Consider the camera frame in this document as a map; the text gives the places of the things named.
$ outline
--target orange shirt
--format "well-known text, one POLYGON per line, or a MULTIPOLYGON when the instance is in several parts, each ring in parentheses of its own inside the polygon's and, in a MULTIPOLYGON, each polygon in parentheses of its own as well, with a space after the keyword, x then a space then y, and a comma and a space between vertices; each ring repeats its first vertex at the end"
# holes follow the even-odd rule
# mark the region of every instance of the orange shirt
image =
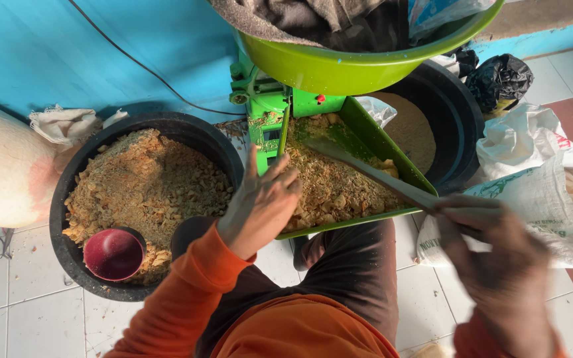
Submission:
MULTIPOLYGON (((253 263, 222 242, 215 225, 176 259, 171 272, 106 358, 191 357, 223 293, 253 263)), ((458 357, 505 358, 475 314, 457 327, 458 357)), ((294 294, 245 312, 220 339, 211 357, 394 357, 399 354, 374 327, 324 296, 294 294)), ((558 358, 564 357, 559 352, 558 358)))

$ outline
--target dark pants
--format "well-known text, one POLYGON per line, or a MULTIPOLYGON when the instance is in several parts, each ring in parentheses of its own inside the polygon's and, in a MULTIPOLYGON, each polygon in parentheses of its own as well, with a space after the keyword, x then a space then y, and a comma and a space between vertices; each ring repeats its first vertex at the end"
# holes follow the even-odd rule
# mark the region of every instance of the dark pants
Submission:
MULTIPOLYGON (((181 224, 171 242, 172 260, 187 251, 215 219, 196 216, 181 224)), ((292 294, 319 294, 350 308, 395 344, 399 308, 392 219, 321 232, 301 252, 309 271, 299 285, 281 288, 256 265, 245 268, 224 294, 196 346, 209 357, 227 329, 249 308, 292 294)))

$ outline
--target person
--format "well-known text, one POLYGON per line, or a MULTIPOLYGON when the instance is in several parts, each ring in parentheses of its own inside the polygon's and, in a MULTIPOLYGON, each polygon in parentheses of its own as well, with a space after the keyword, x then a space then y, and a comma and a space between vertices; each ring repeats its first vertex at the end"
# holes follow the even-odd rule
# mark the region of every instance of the person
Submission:
MULTIPOLYGON (((393 221, 300 240, 293 261, 306 277, 280 288, 253 261, 287 224, 302 182, 288 155, 262 176, 255 158, 252 146, 222 218, 179 226, 170 274, 105 357, 399 357, 393 221)), ((442 247, 476 302, 455 332, 457 356, 564 357, 545 308, 546 247, 498 201, 452 196, 437 209, 442 247), (471 252, 458 224, 492 251, 471 252)))

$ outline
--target orange sleeve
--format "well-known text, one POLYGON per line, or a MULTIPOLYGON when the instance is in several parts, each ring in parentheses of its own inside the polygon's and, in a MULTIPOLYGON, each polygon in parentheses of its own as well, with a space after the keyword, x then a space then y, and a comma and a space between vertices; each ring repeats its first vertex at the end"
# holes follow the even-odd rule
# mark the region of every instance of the orange sleeve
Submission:
POLYGON ((132 320, 106 358, 191 357, 223 293, 255 260, 243 261, 222 242, 216 224, 171 264, 170 274, 132 320))
MULTIPOLYGON (((512 357, 501 349, 497 340, 490 335, 483 324, 480 313, 474 309, 470 321, 457 326, 455 331, 457 358, 508 358, 512 357)), ((553 358, 567 358, 556 339, 556 353, 553 358)))

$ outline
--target red plastic scoop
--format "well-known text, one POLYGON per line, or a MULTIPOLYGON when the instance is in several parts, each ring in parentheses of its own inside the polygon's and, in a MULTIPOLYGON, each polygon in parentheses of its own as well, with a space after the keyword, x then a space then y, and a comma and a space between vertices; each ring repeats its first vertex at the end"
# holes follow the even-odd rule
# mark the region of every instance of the red plastic scoop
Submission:
POLYGON ((130 227, 117 226, 92 235, 85 244, 85 265, 107 281, 121 281, 134 275, 145 258, 147 244, 130 227))

